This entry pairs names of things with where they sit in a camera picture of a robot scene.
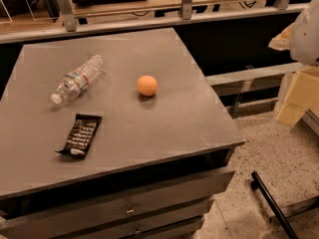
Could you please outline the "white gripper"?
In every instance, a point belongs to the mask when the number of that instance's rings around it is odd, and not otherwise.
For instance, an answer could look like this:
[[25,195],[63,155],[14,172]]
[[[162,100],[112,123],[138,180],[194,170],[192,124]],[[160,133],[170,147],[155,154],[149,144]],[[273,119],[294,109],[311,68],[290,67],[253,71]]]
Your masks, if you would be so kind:
[[[294,24],[272,38],[268,47],[277,51],[290,49],[293,60],[318,66],[319,0],[311,0]],[[293,74],[275,120],[287,126],[295,126],[318,101],[319,67],[305,67]]]

